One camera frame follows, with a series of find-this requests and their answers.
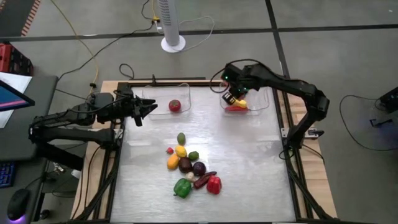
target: clear plastic bin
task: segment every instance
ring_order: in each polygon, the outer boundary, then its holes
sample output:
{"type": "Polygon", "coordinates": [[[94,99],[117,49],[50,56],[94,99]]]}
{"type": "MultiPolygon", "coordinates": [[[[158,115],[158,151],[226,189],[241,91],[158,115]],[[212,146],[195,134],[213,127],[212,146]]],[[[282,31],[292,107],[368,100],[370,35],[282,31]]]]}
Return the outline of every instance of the clear plastic bin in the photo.
{"type": "Polygon", "coordinates": [[[153,87],[145,86],[142,97],[156,100],[157,108],[149,114],[149,119],[173,119],[186,118],[191,109],[191,91],[187,83],[178,86],[153,87]],[[181,110],[173,112],[169,110],[172,100],[181,102],[181,110]]]}
{"type": "MultiPolygon", "coordinates": [[[[220,83],[220,91],[224,90],[225,84],[220,83]]],[[[220,106],[221,109],[224,111],[224,115],[227,116],[234,116],[234,115],[259,115],[262,110],[268,108],[269,106],[269,100],[268,100],[268,94],[266,91],[266,87],[260,88],[259,91],[256,90],[249,90],[246,96],[243,98],[247,103],[248,103],[248,110],[244,111],[228,111],[227,107],[229,107],[229,104],[227,104],[222,96],[226,93],[220,93],[220,106]]]]}

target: garlic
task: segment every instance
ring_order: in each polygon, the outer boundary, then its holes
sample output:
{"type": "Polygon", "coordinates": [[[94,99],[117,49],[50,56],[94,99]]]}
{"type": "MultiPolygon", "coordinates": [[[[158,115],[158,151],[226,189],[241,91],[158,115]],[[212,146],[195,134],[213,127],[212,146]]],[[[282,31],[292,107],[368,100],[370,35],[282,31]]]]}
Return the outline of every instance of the garlic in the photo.
{"type": "Polygon", "coordinates": [[[190,182],[195,182],[195,175],[193,174],[193,172],[189,172],[185,175],[185,178],[187,180],[189,180],[190,182]]]}

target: green bell pepper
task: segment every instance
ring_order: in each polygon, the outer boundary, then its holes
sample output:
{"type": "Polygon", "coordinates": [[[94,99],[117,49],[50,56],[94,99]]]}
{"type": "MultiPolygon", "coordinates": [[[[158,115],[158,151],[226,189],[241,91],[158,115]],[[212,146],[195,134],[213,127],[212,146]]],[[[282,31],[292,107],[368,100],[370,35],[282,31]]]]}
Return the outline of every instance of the green bell pepper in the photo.
{"type": "Polygon", "coordinates": [[[178,195],[181,198],[186,198],[191,192],[191,188],[191,182],[185,178],[181,178],[174,186],[174,196],[178,195]]]}

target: keyboard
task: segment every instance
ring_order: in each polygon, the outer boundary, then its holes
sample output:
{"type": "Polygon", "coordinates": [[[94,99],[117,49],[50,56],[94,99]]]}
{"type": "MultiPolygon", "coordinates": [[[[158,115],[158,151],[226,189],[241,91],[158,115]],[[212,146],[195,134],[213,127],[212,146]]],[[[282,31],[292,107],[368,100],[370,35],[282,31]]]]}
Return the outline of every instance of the keyboard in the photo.
{"type": "Polygon", "coordinates": [[[0,162],[0,188],[12,187],[15,176],[14,162],[0,162]]]}

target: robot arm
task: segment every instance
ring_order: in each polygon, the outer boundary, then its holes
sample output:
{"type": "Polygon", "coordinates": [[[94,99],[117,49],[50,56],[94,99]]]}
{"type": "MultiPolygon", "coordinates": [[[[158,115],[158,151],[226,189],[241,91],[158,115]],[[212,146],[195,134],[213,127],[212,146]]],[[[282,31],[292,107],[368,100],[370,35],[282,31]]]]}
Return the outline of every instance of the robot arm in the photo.
{"type": "Polygon", "coordinates": [[[275,74],[262,63],[246,65],[241,70],[231,63],[226,64],[221,79],[229,85],[229,93],[223,95],[225,102],[231,104],[235,99],[245,95],[250,89],[259,90],[260,87],[269,86],[277,90],[299,96],[303,99],[307,114],[289,129],[285,144],[291,148],[300,149],[305,132],[316,121],[326,117],[329,100],[318,90],[315,85],[302,80],[290,80],[275,74]]]}
{"type": "Polygon", "coordinates": [[[81,170],[83,159],[65,152],[48,142],[54,139],[67,139],[96,142],[102,149],[114,150],[117,148],[113,128],[99,131],[61,128],[69,124],[88,126],[94,123],[107,121],[123,121],[125,117],[134,118],[137,126],[142,126],[142,119],[156,109],[155,100],[141,99],[133,95],[131,90],[116,93],[114,100],[110,93],[92,95],[87,102],[77,105],[61,113],[38,116],[34,118],[29,128],[29,139],[37,145],[38,155],[51,161],[81,170]]]}

